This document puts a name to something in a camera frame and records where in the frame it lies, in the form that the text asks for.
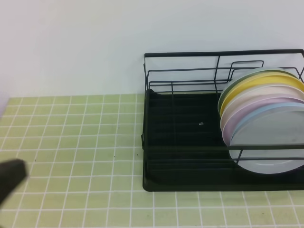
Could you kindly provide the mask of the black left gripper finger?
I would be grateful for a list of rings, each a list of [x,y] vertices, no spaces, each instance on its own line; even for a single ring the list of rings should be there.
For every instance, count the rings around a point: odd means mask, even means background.
[[[0,162],[0,206],[27,177],[27,163],[24,160]]]

